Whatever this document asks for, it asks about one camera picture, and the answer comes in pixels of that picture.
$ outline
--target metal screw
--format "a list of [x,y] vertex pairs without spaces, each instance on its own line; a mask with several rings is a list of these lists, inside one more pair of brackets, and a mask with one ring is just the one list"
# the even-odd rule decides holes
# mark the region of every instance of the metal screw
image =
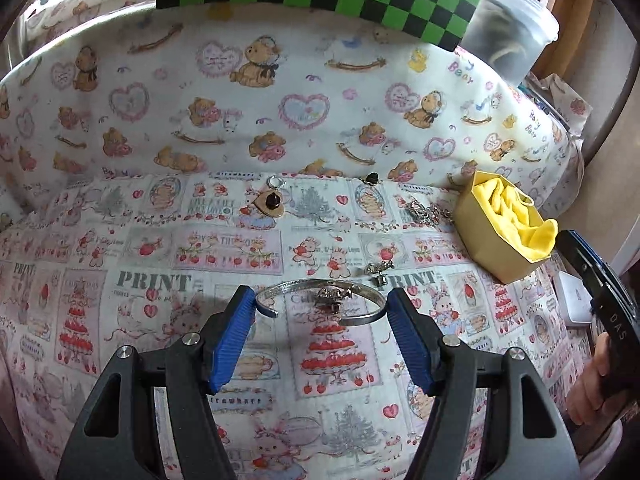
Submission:
[[457,335],[447,334],[442,338],[446,346],[460,346],[460,338]]
[[121,346],[116,350],[116,355],[120,359],[126,359],[127,357],[131,357],[132,354],[133,354],[133,346],[130,346],[130,345]]
[[516,361],[524,361],[524,358],[527,355],[524,353],[522,348],[509,348],[509,357],[511,359],[516,359]]
[[182,336],[182,342],[187,346],[197,345],[200,342],[200,334],[197,332],[189,332]]

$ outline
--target silver ring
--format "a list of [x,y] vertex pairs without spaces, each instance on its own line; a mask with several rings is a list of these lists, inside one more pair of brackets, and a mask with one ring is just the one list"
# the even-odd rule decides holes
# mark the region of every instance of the silver ring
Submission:
[[378,306],[374,312],[358,314],[357,316],[345,316],[338,319],[342,326],[360,326],[373,323],[384,317],[386,314],[386,298],[375,288],[359,283],[345,282],[343,280],[291,280],[279,285],[265,288],[255,295],[256,310],[263,316],[278,317],[278,311],[268,307],[264,300],[270,300],[276,296],[281,296],[289,292],[307,290],[308,288],[321,288],[323,286],[334,286],[342,290],[351,290],[353,294],[363,297]]
[[267,179],[267,186],[270,187],[271,189],[279,189],[282,186],[284,186],[284,179],[280,178],[277,175],[271,175]]

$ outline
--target human hand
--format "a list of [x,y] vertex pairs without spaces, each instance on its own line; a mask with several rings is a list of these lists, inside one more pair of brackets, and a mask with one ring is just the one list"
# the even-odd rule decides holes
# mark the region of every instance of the human hand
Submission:
[[604,400],[600,389],[602,377],[609,373],[610,368],[609,334],[605,332],[598,336],[593,359],[586,364],[582,375],[566,397],[569,416],[578,426],[593,424],[600,408],[605,415],[618,412],[619,402],[616,402],[616,397]]

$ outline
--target plastic container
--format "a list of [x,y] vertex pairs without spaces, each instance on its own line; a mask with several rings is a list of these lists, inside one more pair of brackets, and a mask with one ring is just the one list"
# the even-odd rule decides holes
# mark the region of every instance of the plastic container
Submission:
[[517,87],[559,29],[537,0],[480,0],[460,46]]

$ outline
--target silver bangle bracelet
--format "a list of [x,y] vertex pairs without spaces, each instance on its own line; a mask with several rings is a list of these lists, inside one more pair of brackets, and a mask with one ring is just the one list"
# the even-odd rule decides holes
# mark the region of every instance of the silver bangle bracelet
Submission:
[[361,296],[365,300],[369,300],[378,306],[378,309],[374,312],[339,318],[338,323],[342,326],[360,326],[373,323],[386,314],[386,298],[375,288],[359,283],[345,282],[343,280],[291,280],[290,282],[270,286],[255,295],[256,310],[267,317],[278,317],[278,311],[268,307],[264,303],[265,300],[270,300],[271,298],[288,294],[289,292],[307,290],[308,288],[321,288],[324,286],[340,288],[345,292]]

